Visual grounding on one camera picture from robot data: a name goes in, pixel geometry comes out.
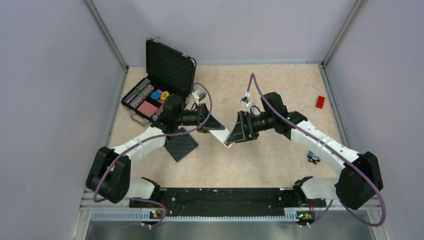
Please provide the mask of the white remote control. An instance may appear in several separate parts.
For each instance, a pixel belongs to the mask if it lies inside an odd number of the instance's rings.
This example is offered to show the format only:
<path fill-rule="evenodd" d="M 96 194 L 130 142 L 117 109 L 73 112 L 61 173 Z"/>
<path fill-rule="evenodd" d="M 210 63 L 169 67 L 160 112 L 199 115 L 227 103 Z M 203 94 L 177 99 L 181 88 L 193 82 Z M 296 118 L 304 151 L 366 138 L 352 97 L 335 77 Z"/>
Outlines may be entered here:
<path fill-rule="evenodd" d="M 227 128 L 225 130 L 211 131 L 210 134 L 212 134 L 227 149 L 232 147 L 233 143 L 231 143 L 230 146 L 225 145 L 227 138 L 230 136 L 230 131 Z"/>

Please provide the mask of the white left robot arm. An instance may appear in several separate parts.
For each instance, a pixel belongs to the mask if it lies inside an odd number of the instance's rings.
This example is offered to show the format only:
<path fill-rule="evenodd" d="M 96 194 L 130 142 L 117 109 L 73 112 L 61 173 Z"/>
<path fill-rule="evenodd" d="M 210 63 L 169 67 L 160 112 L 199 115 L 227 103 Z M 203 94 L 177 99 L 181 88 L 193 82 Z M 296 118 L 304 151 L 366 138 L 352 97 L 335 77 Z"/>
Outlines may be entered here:
<path fill-rule="evenodd" d="M 86 187 L 94 192 L 93 201 L 119 203 L 125 198 L 141 198 L 149 207 L 160 202 L 157 184 L 145 178 L 131 178 L 132 163 L 169 144 L 177 137 L 186 137 L 180 126 L 193 126 L 199 133 L 212 133 L 221 142 L 229 135 L 204 103 L 195 103 L 192 110 L 183 109 L 183 99 L 176 94 L 166 98 L 159 117 L 139 136 L 119 146 L 101 147 L 93 160 Z"/>

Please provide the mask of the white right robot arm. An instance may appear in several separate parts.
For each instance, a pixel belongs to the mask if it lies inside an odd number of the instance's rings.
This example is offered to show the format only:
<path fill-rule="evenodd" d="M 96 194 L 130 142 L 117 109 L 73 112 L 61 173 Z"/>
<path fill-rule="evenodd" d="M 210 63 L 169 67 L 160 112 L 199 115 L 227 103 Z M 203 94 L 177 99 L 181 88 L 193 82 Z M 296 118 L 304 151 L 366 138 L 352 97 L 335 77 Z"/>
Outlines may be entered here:
<path fill-rule="evenodd" d="M 332 139 L 315 127 L 304 115 L 289 112 L 276 92 L 264 95 L 263 111 L 255 115 L 239 111 L 228 143 L 256 140 L 261 131 L 270 129 L 296 142 L 326 163 L 337 175 L 330 178 L 307 176 L 298 180 L 293 200 L 307 206 L 313 199 L 337 200 L 345 207 L 358 210 L 371 198 L 382 200 L 383 181 L 377 157 L 363 154 Z"/>

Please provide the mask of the dark grey studded baseplate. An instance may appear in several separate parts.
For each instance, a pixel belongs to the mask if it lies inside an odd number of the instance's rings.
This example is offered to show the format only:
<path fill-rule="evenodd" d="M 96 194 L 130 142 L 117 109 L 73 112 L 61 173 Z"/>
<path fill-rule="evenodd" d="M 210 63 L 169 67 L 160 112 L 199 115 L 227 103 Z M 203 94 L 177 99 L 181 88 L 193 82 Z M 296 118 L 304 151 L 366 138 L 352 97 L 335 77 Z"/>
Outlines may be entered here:
<path fill-rule="evenodd" d="M 199 144 L 189 134 L 168 136 L 164 145 L 165 149 L 177 163 L 198 146 Z"/>

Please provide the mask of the yellow round chip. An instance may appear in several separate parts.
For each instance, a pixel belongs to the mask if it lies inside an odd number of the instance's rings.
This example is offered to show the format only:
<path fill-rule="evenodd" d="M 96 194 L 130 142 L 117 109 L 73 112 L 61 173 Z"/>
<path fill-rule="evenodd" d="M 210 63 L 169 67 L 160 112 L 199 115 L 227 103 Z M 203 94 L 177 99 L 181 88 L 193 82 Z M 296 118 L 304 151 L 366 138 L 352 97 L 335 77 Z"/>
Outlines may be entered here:
<path fill-rule="evenodd" d="M 160 99 L 162 101 L 165 101 L 170 96 L 170 93 L 168 91 L 163 91 L 160 95 Z"/>

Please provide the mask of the blue round chip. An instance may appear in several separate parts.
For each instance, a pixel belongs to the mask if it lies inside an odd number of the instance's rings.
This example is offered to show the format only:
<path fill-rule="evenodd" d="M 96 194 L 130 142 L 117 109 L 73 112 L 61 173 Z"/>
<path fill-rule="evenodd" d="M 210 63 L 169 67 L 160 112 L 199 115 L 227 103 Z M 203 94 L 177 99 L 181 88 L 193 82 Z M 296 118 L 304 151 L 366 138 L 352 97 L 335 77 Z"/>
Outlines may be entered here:
<path fill-rule="evenodd" d="M 151 97 L 153 100 L 159 100 L 159 99 L 161 98 L 161 95 L 162 95 L 162 92 L 160 92 L 160 91 L 153 91 L 153 92 L 150 94 L 150 97 Z"/>

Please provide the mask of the pink card deck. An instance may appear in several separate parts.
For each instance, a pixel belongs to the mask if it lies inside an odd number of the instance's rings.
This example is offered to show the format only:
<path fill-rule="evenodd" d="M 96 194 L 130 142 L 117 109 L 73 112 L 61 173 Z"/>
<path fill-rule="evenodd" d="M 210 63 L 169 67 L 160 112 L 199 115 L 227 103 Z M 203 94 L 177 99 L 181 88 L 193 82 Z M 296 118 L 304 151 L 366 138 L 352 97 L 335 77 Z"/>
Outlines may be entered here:
<path fill-rule="evenodd" d="M 137 110 L 145 115 L 146 117 L 150 118 L 156 111 L 158 107 L 154 106 L 153 104 L 144 101 L 141 103 L 141 105 L 137 108 Z"/>

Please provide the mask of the black poker chip case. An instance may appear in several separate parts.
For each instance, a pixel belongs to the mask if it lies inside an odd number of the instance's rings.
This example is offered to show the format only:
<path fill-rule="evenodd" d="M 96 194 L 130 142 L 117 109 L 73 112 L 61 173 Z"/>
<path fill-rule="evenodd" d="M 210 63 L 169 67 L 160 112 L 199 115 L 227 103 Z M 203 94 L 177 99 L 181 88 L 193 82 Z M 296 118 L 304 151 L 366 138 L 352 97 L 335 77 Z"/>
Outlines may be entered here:
<path fill-rule="evenodd" d="M 143 77 L 122 99 L 121 104 L 146 122 L 159 117 L 158 110 L 165 101 L 150 97 L 154 91 L 168 91 L 187 101 L 195 79 L 197 61 L 188 52 L 180 52 L 158 41 L 148 38 L 145 42 L 146 76 Z M 137 108 L 147 101 L 158 107 L 151 117 L 146 117 Z"/>

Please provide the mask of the small blue toy car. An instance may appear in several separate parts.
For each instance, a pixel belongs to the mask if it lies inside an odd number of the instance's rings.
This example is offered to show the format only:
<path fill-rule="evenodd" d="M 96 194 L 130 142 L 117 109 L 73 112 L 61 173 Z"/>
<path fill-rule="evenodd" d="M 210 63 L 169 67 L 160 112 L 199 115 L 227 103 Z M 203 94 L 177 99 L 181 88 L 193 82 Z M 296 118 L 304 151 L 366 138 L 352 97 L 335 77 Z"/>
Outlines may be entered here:
<path fill-rule="evenodd" d="M 315 165 L 317 165 L 321 161 L 321 159 L 311 151 L 307 155 L 307 160 L 308 162 L 313 163 Z"/>

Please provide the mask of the red toy brick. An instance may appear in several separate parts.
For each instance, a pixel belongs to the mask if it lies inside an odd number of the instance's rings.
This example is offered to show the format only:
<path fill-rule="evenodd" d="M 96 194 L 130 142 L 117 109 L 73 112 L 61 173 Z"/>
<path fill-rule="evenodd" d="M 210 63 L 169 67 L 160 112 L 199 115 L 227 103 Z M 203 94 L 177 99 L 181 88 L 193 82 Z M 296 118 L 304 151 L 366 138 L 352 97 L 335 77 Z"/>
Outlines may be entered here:
<path fill-rule="evenodd" d="M 319 95 L 316 100 L 315 107 L 318 109 L 322 109 L 324 107 L 326 98 L 324 96 Z"/>

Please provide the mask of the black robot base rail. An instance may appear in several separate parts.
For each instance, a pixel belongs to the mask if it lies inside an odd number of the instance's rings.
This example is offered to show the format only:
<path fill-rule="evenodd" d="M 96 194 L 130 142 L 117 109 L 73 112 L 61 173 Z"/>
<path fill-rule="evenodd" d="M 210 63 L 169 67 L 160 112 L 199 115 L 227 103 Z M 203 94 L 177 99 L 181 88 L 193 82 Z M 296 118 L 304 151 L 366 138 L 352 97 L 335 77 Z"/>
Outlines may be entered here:
<path fill-rule="evenodd" d="M 307 199 L 292 188 L 180 188 L 154 191 L 152 201 L 169 217 L 274 217 L 287 208 L 322 208 L 322 199 Z"/>

